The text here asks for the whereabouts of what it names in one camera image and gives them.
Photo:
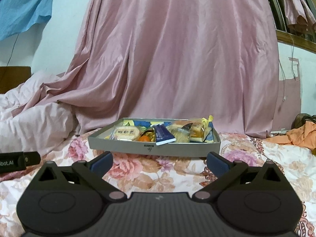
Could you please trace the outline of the wooden window frame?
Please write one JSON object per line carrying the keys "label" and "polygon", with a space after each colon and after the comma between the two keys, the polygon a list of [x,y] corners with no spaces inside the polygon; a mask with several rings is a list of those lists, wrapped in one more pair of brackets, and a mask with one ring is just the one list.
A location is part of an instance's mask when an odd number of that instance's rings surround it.
{"label": "wooden window frame", "polygon": [[316,44],[299,36],[276,30],[277,40],[281,43],[292,45],[312,53],[316,53]]}

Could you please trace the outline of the blue cloth on wall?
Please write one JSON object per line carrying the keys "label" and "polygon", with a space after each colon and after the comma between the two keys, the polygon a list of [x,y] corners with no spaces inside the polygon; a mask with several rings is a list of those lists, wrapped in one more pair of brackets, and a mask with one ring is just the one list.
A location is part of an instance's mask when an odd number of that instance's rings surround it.
{"label": "blue cloth on wall", "polygon": [[1,40],[47,23],[52,11],[53,0],[1,0]]}

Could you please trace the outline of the orange cloth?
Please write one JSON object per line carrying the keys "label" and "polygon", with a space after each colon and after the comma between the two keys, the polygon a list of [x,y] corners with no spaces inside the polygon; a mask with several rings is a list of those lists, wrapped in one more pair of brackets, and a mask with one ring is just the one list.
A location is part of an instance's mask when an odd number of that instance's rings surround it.
{"label": "orange cloth", "polygon": [[315,156],[316,147],[315,123],[307,121],[302,127],[287,131],[285,135],[275,135],[266,139],[267,142],[281,145],[292,145],[311,150]]}

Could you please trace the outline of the brown wooden headboard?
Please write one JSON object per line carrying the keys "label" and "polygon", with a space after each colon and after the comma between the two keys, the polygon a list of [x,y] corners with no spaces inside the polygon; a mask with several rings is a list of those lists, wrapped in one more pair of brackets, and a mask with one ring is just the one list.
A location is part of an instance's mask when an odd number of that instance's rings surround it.
{"label": "brown wooden headboard", "polygon": [[0,94],[16,88],[31,77],[29,66],[1,66],[0,67]]}

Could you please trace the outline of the dark blue snack stick packet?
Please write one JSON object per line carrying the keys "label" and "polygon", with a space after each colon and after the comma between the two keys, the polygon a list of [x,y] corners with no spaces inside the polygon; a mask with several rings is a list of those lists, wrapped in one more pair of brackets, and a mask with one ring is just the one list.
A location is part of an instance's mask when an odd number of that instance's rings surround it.
{"label": "dark blue snack stick packet", "polygon": [[153,130],[155,131],[155,143],[157,146],[176,141],[175,136],[167,130],[164,124],[153,125]]}

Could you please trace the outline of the pale pink duvet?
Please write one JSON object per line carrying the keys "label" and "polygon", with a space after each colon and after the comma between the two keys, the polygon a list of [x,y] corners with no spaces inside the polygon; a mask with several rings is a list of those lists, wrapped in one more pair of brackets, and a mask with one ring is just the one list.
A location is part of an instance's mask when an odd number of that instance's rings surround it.
{"label": "pale pink duvet", "polygon": [[67,104],[37,105],[14,115],[46,82],[60,77],[36,72],[26,82],[1,95],[1,153],[36,151],[41,156],[57,148],[78,125]]}

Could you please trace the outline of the orange snack packet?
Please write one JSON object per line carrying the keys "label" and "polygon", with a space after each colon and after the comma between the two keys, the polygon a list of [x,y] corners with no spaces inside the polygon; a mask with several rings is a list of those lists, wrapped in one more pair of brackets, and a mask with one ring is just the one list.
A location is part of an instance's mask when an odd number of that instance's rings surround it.
{"label": "orange snack packet", "polygon": [[154,132],[145,132],[138,138],[139,142],[155,142],[156,136]]}

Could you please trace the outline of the rice cracker packet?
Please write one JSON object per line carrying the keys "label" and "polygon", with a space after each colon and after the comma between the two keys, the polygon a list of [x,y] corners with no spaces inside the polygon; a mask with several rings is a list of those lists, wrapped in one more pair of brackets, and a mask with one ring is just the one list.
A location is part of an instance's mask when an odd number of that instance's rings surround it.
{"label": "rice cracker packet", "polygon": [[140,126],[115,126],[109,139],[117,141],[135,141],[144,131]]}

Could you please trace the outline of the pink satin curtain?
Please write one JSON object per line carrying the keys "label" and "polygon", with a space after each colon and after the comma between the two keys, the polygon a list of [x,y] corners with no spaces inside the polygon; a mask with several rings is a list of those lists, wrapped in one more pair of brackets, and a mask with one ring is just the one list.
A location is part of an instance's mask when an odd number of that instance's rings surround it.
{"label": "pink satin curtain", "polygon": [[123,117],[213,116],[219,132],[264,138],[278,78],[268,0],[90,0],[64,76],[13,115],[70,104],[82,132]]}

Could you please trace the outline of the yellow snack wrapper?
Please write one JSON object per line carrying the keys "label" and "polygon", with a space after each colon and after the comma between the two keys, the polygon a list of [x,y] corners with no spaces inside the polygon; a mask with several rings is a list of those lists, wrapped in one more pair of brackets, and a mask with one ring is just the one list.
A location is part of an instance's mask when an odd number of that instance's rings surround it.
{"label": "yellow snack wrapper", "polygon": [[201,118],[198,126],[198,140],[199,142],[204,142],[210,132],[213,129],[213,116],[209,115],[208,118]]}

